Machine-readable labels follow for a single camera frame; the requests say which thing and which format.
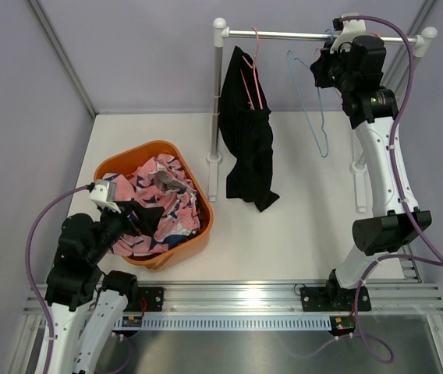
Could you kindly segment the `pink patterned shorts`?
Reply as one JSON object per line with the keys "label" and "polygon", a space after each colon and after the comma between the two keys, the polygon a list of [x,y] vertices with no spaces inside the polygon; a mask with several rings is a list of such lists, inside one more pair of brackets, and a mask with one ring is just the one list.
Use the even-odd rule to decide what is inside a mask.
{"label": "pink patterned shorts", "polygon": [[136,200],[142,207],[163,207],[165,212],[153,236],[138,229],[123,235],[110,250],[118,256],[152,256],[174,249],[200,233],[198,191],[178,157],[160,153],[131,175],[107,173],[105,180],[117,184],[118,201]]}

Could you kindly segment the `blue hanger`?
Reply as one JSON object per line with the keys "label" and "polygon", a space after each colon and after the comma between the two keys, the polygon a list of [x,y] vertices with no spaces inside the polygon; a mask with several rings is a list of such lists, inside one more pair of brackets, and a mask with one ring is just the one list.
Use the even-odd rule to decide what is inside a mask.
{"label": "blue hanger", "polygon": [[318,155],[327,159],[331,152],[326,120],[324,89],[317,88],[311,66],[320,57],[321,46],[311,41],[291,41],[285,52],[285,65],[289,74],[302,123],[308,128]]}

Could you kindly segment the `pink hanger of black shorts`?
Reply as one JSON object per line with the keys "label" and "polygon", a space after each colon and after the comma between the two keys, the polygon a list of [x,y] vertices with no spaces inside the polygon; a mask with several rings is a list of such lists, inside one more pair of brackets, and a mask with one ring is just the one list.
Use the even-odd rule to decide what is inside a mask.
{"label": "pink hanger of black shorts", "polygon": [[[253,54],[253,59],[252,59],[252,62],[249,63],[247,58],[243,57],[243,61],[248,65],[248,67],[250,68],[250,71],[252,73],[253,88],[255,89],[255,93],[257,95],[257,104],[259,106],[259,109],[262,110],[264,108],[264,105],[263,105],[263,101],[262,101],[262,98],[261,98],[260,84],[258,82],[258,77],[257,77],[257,57],[258,57],[258,52],[259,52],[259,48],[260,48],[260,37],[259,37],[259,33],[258,33],[258,30],[257,30],[256,27],[253,27],[252,30],[253,30],[254,35],[256,37],[256,48],[255,48],[255,52]],[[242,81],[243,81],[244,88],[246,90],[246,95],[247,95],[247,98],[248,98],[248,101],[249,101],[250,109],[252,111],[255,111],[256,110],[255,104],[253,102],[253,98],[252,98],[251,91],[250,91],[250,88],[248,86],[248,83],[246,81],[246,77],[244,76],[243,71],[240,71],[240,74],[241,74],[241,78],[242,78]]]}

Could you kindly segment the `black shorts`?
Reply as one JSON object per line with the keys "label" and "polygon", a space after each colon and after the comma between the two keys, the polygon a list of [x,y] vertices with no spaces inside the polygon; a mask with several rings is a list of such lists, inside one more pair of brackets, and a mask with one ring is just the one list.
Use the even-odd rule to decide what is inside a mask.
{"label": "black shorts", "polygon": [[[252,58],[235,46],[225,74],[219,102],[218,125],[223,141],[236,163],[226,178],[226,197],[253,203],[260,211],[279,199],[271,191],[273,177],[273,132],[269,124],[271,110],[260,84],[264,108],[257,104],[253,77],[248,65]],[[251,91],[255,111],[249,106],[240,71]]]}

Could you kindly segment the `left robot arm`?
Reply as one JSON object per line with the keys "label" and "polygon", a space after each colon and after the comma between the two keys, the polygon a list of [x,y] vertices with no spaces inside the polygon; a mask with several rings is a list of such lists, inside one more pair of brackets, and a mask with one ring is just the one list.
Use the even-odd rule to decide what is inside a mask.
{"label": "left robot arm", "polygon": [[85,213],[62,224],[54,266],[41,296],[47,328],[38,373],[92,373],[115,323],[124,312],[143,318],[160,312],[164,290],[141,287],[131,273],[103,273],[98,264],[123,235],[150,234],[161,208],[145,209],[135,201],[105,207],[99,221]]}

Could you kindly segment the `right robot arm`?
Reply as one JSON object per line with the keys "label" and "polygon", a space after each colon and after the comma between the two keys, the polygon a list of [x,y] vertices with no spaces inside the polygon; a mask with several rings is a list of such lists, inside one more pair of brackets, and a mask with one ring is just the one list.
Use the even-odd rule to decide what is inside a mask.
{"label": "right robot arm", "polygon": [[392,154],[401,155],[393,127],[399,109],[395,94],[381,85],[385,56],[384,41],[364,34],[326,42],[311,66],[317,87],[341,94],[342,109],[363,149],[373,216],[353,222],[354,246],[325,286],[300,288],[306,312],[369,311],[369,272],[417,238],[416,225],[425,230],[432,222],[410,190],[403,163],[391,163]]}

